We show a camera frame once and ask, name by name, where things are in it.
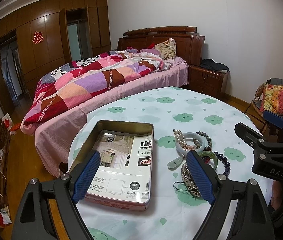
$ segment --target red paper cutting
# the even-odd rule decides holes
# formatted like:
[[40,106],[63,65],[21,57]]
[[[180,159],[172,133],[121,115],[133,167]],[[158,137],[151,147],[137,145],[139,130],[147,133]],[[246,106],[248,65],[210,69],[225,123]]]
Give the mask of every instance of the red paper cutting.
[[33,42],[38,44],[43,41],[43,33],[42,32],[35,32]]

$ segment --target round table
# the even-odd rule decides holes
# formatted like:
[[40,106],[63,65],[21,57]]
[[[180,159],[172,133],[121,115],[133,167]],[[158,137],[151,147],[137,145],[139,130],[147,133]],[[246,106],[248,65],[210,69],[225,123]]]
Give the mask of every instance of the round table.
[[[74,139],[68,158],[71,166],[79,149],[99,120],[147,122],[154,126],[152,153],[151,199],[143,212],[121,210],[82,200],[78,211],[89,231],[98,240],[158,240],[193,239],[210,205],[194,198],[187,191],[173,188],[181,179],[181,166],[171,171],[167,163],[178,157],[173,143],[173,129],[182,132],[202,131],[209,135],[213,151],[223,153],[229,160],[229,179],[258,181],[266,202],[271,198],[272,180],[251,171],[253,149],[235,135],[234,127],[242,122],[257,130],[252,121],[234,107],[215,98],[176,87],[145,91],[102,106],[87,116],[87,124]],[[219,161],[216,172],[223,173]],[[226,239],[237,201],[232,201],[218,239]]]

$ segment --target doorway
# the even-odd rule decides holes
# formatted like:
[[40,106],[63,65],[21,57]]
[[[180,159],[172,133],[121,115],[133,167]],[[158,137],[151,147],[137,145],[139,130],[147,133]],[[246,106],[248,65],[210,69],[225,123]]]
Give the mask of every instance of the doorway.
[[66,19],[71,60],[91,58],[87,9],[67,11]]
[[0,44],[0,107],[11,115],[17,106],[28,108],[30,104],[14,35]]

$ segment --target bedside cabinet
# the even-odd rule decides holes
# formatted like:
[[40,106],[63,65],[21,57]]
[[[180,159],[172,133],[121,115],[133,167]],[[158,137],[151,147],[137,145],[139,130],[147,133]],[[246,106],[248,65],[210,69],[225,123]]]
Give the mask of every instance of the bedside cabinet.
[[188,70],[188,89],[222,99],[228,76],[229,72],[220,73],[190,65]]

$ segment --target wooden headboard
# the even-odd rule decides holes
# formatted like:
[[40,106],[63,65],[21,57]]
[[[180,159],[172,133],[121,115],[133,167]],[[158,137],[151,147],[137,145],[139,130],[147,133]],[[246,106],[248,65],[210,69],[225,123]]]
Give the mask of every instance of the wooden headboard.
[[176,56],[183,58],[189,65],[199,66],[202,58],[202,49],[205,36],[197,33],[197,27],[168,26],[147,28],[125,32],[118,40],[117,50],[125,50],[131,46],[144,49],[153,42],[159,44],[173,38],[176,41]]

